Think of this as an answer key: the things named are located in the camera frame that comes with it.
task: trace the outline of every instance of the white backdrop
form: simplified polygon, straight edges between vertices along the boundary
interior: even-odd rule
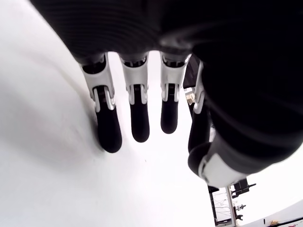
[[[211,227],[206,184],[187,166],[184,94],[172,135],[160,129],[160,55],[149,59],[151,134],[131,135],[116,53],[109,54],[123,146],[100,149],[94,104],[64,44],[25,0],[0,8],[0,226]]]

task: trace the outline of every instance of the black finger pad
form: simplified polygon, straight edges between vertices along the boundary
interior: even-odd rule
[[[199,146],[192,149],[189,153],[188,157],[188,167],[193,171],[196,175],[198,175],[198,168],[202,158],[208,153],[212,143],[207,142],[204,144],[200,144]]]
[[[190,152],[199,144],[209,142],[210,121],[206,106],[203,106],[200,114],[193,112],[193,122],[191,124],[188,139],[188,151]]]
[[[117,152],[122,146],[122,136],[116,108],[102,108],[97,113],[99,141],[104,150]]]
[[[131,107],[132,134],[133,138],[139,142],[145,142],[150,136],[150,123],[148,119],[147,104],[136,102]]]
[[[162,101],[161,128],[166,134],[172,134],[178,125],[178,102]]]

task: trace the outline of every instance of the metal pole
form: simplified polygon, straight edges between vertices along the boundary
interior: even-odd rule
[[[229,186],[227,186],[225,188],[225,190],[226,190],[226,194],[227,194],[229,209],[231,211],[232,226],[236,227],[237,226],[237,221],[236,221],[236,217],[235,217],[235,211],[233,210],[232,193],[231,193],[231,190],[230,190]]]

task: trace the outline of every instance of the white surface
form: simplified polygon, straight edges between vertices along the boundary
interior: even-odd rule
[[[270,216],[303,200],[302,160],[303,146],[300,146],[287,160],[247,177],[249,184],[257,185],[235,199],[238,205],[247,205],[238,212],[244,215],[243,221],[239,221],[241,225]]]
[[[58,36],[23,0],[0,8],[0,226],[211,227],[206,184],[187,166],[184,93],[172,135],[160,129],[160,55],[150,54],[151,135],[131,135],[118,55],[109,54],[123,146],[98,147],[84,76]]]
[[[270,225],[271,221],[278,221],[279,223],[283,223],[286,221],[290,221],[296,218],[303,217],[303,200],[293,204],[290,207],[287,207],[275,214],[269,215],[268,217],[261,218],[252,223],[243,225],[243,227],[267,227]],[[284,227],[292,227],[292,226],[303,226],[303,220],[293,222],[291,224],[283,225]]]

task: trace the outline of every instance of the robotic hand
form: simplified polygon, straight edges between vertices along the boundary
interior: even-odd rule
[[[122,144],[107,52],[120,55],[132,134],[149,137],[148,51],[161,52],[161,128],[173,133],[189,56],[200,60],[188,165],[225,187],[292,155],[303,140],[300,2],[31,0],[80,64],[101,146]],[[205,130],[210,116],[212,143]]]

